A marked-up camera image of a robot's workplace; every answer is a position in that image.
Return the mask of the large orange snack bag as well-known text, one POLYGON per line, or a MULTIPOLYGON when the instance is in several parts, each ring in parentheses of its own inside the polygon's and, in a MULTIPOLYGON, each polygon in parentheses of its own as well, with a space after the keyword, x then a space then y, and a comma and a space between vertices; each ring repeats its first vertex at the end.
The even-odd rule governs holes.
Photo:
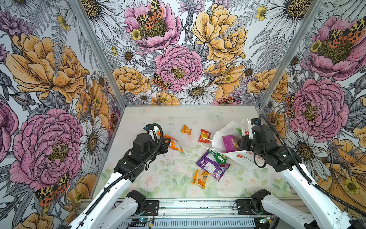
POLYGON ((174 137, 169 136, 167 134, 163 134, 163 142, 158 150, 158 153, 165 154, 168 152, 168 149, 183 152, 183 148, 180 146, 180 144, 174 137))

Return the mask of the white floral paper bag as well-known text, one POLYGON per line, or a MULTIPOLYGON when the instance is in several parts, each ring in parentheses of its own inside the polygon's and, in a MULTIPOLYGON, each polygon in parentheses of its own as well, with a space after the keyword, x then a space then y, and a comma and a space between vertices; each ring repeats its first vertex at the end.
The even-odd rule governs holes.
POLYGON ((213 137, 204 135, 199 142, 202 145, 210 144, 209 150, 227 157, 247 170, 264 168, 265 161, 260 156, 240 148, 243 137, 248 137, 250 140, 253 138, 253 126, 247 118, 243 119, 241 124, 231 121, 227 126, 217 131, 213 137))

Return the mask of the magenta snack bag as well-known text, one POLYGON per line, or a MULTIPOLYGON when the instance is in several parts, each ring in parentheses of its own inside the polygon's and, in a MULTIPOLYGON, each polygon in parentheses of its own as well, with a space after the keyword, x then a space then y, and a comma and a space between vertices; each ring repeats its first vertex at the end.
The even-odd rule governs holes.
POLYGON ((233 135, 223 136, 223 143, 227 153, 241 151, 240 140, 233 135))

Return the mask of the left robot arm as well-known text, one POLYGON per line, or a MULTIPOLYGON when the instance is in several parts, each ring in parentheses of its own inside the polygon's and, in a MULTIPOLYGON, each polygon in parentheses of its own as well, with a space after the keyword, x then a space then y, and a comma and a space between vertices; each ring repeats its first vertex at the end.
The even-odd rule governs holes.
POLYGON ((117 207, 114 204, 159 154, 165 154, 170 138, 162 130, 147 129, 133 141, 132 148, 118 161, 109 180, 85 210, 60 229, 116 229, 134 214, 142 214, 146 197, 133 190, 117 207))

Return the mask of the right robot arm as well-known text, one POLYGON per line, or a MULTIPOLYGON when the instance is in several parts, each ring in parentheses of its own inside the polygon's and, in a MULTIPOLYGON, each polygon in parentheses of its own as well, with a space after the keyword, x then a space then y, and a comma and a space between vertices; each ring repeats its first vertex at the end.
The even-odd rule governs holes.
POLYGON ((272 126, 250 125, 241 129, 241 149, 260 156, 264 165, 271 166, 296 191, 310 211, 306 214, 277 199, 271 192, 261 189, 254 193, 248 205, 239 204, 239 210, 251 210, 254 214, 270 213, 295 229, 362 229, 361 221, 353 219, 338 208, 334 201, 364 215, 364 212, 338 199, 321 188, 301 164, 300 158, 283 143, 277 144, 277 134, 272 126))

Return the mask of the small orange snack packet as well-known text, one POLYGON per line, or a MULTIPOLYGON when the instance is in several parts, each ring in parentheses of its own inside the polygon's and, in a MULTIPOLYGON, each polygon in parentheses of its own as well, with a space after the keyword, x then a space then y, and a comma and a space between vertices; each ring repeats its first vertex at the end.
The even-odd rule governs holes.
POLYGON ((191 135, 192 130, 187 125, 184 125, 183 128, 181 129, 181 132, 184 134, 191 135))

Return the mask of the small red snack packet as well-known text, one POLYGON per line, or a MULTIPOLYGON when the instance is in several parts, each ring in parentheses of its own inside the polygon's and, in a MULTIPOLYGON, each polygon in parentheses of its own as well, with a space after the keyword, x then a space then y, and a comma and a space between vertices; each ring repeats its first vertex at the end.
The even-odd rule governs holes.
POLYGON ((206 143, 211 143, 211 133, 204 130, 204 129, 201 129, 198 142, 199 143, 205 143, 205 144, 206 143))

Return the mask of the green white snack packet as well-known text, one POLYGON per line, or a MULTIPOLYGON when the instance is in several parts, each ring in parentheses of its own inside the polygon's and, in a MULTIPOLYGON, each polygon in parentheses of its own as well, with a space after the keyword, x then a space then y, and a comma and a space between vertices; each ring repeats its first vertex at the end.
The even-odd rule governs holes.
POLYGON ((211 154, 213 156, 213 158, 215 159, 215 161, 221 166, 221 165, 225 165, 227 162, 227 157, 225 155, 222 155, 221 153, 209 149, 208 150, 209 154, 211 154))

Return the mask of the narrow orange snack packet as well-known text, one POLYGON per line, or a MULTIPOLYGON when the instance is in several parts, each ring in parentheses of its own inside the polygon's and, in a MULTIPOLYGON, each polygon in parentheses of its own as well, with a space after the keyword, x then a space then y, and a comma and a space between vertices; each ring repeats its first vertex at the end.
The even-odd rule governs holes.
POLYGON ((197 185, 202 189, 205 189, 208 176, 209 173, 207 171, 197 169, 194 173, 192 184, 197 185))

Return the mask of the purple snack packet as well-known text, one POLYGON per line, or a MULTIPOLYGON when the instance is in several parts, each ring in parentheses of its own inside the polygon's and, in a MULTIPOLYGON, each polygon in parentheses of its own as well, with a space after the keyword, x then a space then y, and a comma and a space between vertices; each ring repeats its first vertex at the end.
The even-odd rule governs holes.
POLYGON ((196 165, 212 175, 217 181, 220 181, 230 167, 228 163, 219 164, 214 155, 209 151, 206 151, 206 153, 196 162, 196 165))

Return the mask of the green circuit board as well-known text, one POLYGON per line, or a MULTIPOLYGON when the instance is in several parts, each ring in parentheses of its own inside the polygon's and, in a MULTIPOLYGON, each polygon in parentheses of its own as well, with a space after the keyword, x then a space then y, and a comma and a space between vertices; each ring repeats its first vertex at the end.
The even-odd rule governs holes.
POLYGON ((153 218, 140 218, 140 219, 133 219, 129 226, 130 227, 152 227, 154 224, 153 218))

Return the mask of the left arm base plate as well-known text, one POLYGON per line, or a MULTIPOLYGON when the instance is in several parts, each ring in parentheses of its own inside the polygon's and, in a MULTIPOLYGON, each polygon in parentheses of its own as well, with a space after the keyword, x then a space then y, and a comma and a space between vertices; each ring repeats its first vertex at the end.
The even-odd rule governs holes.
POLYGON ((142 212, 142 216, 158 216, 159 213, 159 205, 160 205, 160 201, 159 200, 146 200, 145 201, 145 207, 144 207, 144 211, 142 212))

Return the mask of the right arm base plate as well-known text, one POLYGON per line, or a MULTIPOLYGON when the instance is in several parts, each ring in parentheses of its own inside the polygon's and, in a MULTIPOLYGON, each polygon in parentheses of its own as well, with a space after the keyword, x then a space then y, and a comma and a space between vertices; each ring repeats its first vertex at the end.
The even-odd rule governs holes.
POLYGON ((235 201, 236 210, 238 215, 256 215, 253 210, 252 200, 251 199, 237 199, 235 201))

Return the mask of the aluminium front rail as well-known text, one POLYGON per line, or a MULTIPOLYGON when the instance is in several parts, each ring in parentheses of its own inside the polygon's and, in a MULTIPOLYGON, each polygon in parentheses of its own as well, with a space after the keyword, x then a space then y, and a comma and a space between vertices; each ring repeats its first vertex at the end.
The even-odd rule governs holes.
MULTIPOLYGON (((331 227, 327 222, 327 217, 331 216, 333 212, 328 211, 325 204, 320 203, 318 200, 303 201, 310 210, 310 214, 297 210, 264 190, 255 194, 251 200, 256 215, 260 213, 275 215, 294 228, 305 228, 307 225, 319 227, 320 229, 329 229, 331 227)), ((230 203, 227 200, 167 200, 159 207, 167 207, 169 214, 180 216, 192 217, 195 214, 197 217, 203 217, 209 213, 225 216, 224 208, 230 206, 230 203)))

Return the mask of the right aluminium frame post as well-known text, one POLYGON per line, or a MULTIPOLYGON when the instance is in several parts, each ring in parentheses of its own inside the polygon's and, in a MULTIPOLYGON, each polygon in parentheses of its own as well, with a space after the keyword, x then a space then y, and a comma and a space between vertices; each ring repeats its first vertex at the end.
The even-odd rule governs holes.
POLYGON ((283 74, 285 73, 288 64, 290 63, 291 59, 296 53, 296 48, 300 45, 301 41, 309 31, 310 27, 313 26, 314 20, 318 13, 320 12, 323 4, 325 1, 323 0, 316 0, 312 1, 308 12, 305 15, 303 22, 300 24, 299 30, 295 32, 292 42, 289 45, 289 48, 286 50, 284 58, 282 59, 279 67, 276 70, 276 73, 269 84, 268 88, 264 96, 262 97, 259 108, 264 109, 267 101, 272 96, 274 90, 276 89, 278 83, 282 79, 283 74))

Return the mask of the aluminium frame post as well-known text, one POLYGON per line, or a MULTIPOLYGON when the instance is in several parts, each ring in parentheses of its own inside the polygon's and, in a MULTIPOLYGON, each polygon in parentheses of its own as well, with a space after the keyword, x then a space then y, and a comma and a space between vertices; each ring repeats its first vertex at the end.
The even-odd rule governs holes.
POLYGON ((99 64, 101 65, 101 68, 111 86, 111 89, 114 92, 115 98, 116 98, 121 110, 124 112, 125 108, 126 108, 126 102, 119 89, 119 86, 116 83, 116 80, 112 74, 111 67, 109 66, 109 64, 105 58, 103 50, 98 41, 98 38, 94 32, 94 27, 89 22, 89 19, 87 17, 87 14, 83 8, 81 1, 71 1, 70 5, 71 5, 71 8, 73 9, 74 13, 76 14, 76 18, 77 18, 78 22, 80 23, 82 31, 85 33, 86 38, 89 41, 99 64))
POLYGON ((308 12, 305 15, 303 22, 300 24, 299 30, 295 32, 292 42, 289 45, 289 48, 286 50, 284 58, 282 59, 279 67, 276 70, 276 73, 269 84, 268 88, 264 96, 262 97, 259 108, 264 109, 267 101, 272 96, 274 90, 276 89, 278 83, 282 79, 283 74, 285 73, 288 64, 290 63, 291 59, 296 53, 296 48, 300 45, 301 41, 309 31, 310 27, 313 26, 314 20, 318 13, 320 12, 323 4, 325 1, 323 0, 316 0, 312 1, 308 12))

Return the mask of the left aluminium frame post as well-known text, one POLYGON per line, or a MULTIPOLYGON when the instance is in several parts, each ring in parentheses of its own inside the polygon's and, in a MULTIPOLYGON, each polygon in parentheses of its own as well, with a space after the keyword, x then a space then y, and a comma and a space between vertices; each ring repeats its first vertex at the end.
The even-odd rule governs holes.
POLYGON ((111 89, 114 92, 115 98, 116 98, 121 110, 124 112, 125 108, 126 108, 126 102, 119 89, 119 86, 116 83, 116 80, 112 74, 111 67, 109 66, 109 64, 105 58, 103 50, 98 41, 98 38, 94 32, 94 27, 89 22, 89 19, 87 17, 87 14, 83 8, 81 1, 71 1, 70 5, 71 5, 71 8, 73 9, 74 13, 76 14, 76 18, 77 18, 78 22, 80 23, 82 31, 85 33, 86 38, 89 41, 99 64, 101 65, 101 68, 111 86, 111 89))

